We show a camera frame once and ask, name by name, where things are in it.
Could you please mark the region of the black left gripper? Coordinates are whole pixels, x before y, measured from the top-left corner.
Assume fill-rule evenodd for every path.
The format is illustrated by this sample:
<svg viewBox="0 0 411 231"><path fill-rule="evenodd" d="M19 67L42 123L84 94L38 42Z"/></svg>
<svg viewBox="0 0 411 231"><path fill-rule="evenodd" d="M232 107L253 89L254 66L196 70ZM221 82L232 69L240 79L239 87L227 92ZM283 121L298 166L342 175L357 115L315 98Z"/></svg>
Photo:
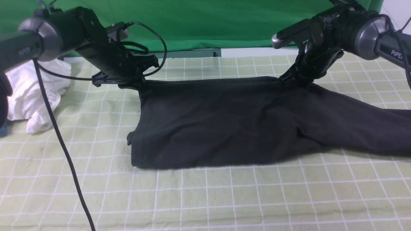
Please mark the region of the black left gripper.
<svg viewBox="0 0 411 231"><path fill-rule="evenodd" d="M135 56L120 44L91 43L76 49L76 52L100 72L92 76L92 85L103 84L144 85L144 72L150 67L160 70L155 55Z"/></svg>

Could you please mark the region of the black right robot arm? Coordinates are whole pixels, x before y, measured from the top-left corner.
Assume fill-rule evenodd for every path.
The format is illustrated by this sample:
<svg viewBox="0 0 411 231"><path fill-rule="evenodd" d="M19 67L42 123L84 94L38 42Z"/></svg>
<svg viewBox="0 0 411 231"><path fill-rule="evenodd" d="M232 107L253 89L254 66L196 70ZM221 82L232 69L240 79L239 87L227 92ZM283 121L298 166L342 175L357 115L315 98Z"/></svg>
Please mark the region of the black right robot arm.
<svg viewBox="0 0 411 231"><path fill-rule="evenodd" d="M294 64L280 76L283 85L306 86L326 75L345 52L364 60L379 57L405 70L410 83L410 35L395 30L388 15L366 10L355 0L332 0L333 7L272 36L275 49L295 43Z"/></svg>

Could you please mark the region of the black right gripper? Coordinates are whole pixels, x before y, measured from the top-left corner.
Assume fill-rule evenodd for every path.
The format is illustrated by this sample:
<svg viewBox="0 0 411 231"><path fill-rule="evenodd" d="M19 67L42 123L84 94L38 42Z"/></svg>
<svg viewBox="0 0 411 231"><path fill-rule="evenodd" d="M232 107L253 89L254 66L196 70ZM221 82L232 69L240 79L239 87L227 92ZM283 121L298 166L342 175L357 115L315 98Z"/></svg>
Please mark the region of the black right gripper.
<svg viewBox="0 0 411 231"><path fill-rule="evenodd" d="M306 87L324 77L330 67L343 55L344 51L338 47L316 46L312 41L308 41L304 48L299 50L297 64L294 63L289 67L279 80L282 84Z"/></svg>

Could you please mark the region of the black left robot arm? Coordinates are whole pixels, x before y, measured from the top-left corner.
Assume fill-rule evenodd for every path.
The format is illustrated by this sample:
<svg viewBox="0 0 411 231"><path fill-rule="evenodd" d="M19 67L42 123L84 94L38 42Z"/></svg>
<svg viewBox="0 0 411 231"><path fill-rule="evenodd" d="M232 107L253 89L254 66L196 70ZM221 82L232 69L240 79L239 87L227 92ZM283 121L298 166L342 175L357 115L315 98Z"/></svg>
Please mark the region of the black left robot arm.
<svg viewBox="0 0 411 231"><path fill-rule="evenodd" d="M34 17L21 22L18 32L2 35L1 125L8 114L7 97L12 95L5 73L30 60L48 62L75 51L99 70L89 78L94 86L141 89L145 78L157 73L163 63L150 55L147 47L125 41L131 25L145 27L140 22L104 27L91 9L78 6L62 11L50 4L50 9L35 10Z"/></svg>

